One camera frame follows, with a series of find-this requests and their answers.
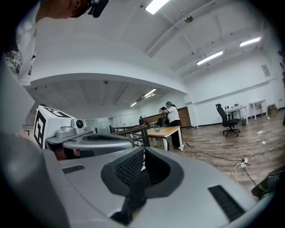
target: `smoke detector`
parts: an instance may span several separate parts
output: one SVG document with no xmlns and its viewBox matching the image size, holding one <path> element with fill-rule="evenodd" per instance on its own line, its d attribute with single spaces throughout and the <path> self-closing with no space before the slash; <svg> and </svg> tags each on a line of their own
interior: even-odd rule
<svg viewBox="0 0 285 228">
<path fill-rule="evenodd" d="M 192 16 L 187 15 L 187 16 L 185 16 L 185 17 L 184 17 L 184 21 L 185 21 L 186 23 L 190 23 L 190 22 L 192 22 L 192 21 L 193 21 L 193 17 L 192 17 Z"/>
</svg>

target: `person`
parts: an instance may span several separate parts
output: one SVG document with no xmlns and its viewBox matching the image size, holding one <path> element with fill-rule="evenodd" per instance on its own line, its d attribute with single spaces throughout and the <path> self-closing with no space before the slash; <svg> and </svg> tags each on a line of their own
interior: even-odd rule
<svg viewBox="0 0 285 228">
<path fill-rule="evenodd" d="M 139 124 L 140 124 L 140 125 L 143 125 L 143 121 L 144 121 L 144 120 L 143 120 L 142 117 L 140 117 L 140 119 L 139 119 L 138 121 L 139 121 Z"/>
<path fill-rule="evenodd" d="M 167 117 L 169 119 L 169 125 L 170 126 L 181 126 L 181 121 L 180 121 L 176 106 L 174 104 L 172 104 L 172 102 L 168 101 L 168 102 L 166 102 L 166 107 L 167 107 L 166 110 L 160 109 L 159 112 L 167 114 Z M 172 139 L 172 144 L 173 144 L 174 148 L 180 149 L 178 131 L 174 132 L 171 135 L 171 139 Z"/>
<path fill-rule="evenodd" d="M 22 86 L 29 86 L 36 58 L 36 24 L 49 17 L 79 17 L 91 7 L 91 0 L 42 0 L 19 23 L 4 48 L 5 63 Z"/>
</svg>

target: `chair base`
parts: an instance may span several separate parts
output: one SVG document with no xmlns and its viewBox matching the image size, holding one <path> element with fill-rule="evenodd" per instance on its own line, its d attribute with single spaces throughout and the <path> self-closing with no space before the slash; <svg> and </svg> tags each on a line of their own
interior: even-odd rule
<svg viewBox="0 0 285 228">
<path fill-rule="evenodd" d="M 230 132 L 233 132 L 233 133 L 235 133 L 236 134 L 236 136 L 238 137 L 239 136 L 239 134 L 238 133 L 236 133 L 236 131 L 238 131 L 238 132 L 240 132 L 240 130 L 239 129 L 232 129 L 232 126 L 230 127 L 230 129 L 228 129 L 228 130 L 224 130 L 223 131 L 223 134 L 225 133 L 225 132 L 227 132 L 227 134 L 226 134 L 226 137 L 228 136 L 228 134 L 230 133 Z"/>
</svg>

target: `poster on wall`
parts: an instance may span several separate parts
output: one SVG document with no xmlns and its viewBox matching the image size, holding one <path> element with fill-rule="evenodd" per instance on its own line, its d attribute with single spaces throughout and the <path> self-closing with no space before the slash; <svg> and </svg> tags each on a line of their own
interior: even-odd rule
<svg viewBox="0 0 285 228">
<path fill-rule="evenodd" d="M 270 76 L 270 72 L 267 68 L 267 65 L 262 65 L 261 68 L 262 68 L 263 73 L 265 74 L 266 77 Z"/>
</svg>

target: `office chair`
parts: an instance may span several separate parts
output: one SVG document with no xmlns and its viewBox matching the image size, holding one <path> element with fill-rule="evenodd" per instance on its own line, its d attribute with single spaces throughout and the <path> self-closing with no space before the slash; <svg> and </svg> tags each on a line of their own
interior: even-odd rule
<svg viewBox="0 0 285 228">
<path fill-rule="evenodd" d="M 236 125 L 240 120 L 239 119 L 229 119 L 227 118 L 227 115 L 225 114 L 223 108 L 221 107 L 221 104 L 216 104 L 217 107 L 217 111 L 219 112 L 219 114 L 221 115 L 222 119 L 223 119 L 223 126 L 224 127 L 229 127 L 230 129 L 228 130 L 224 130 L 223 134 L 227 131 L 226 137 L 230 132 L 233 132 L 236 134 L 236 136 L 238 137 L 239 134 L 236 133 L 236 131 L 240 132 L 239 129 L 232 129 L 234 127 L 234 125 Z"/>
</svg>

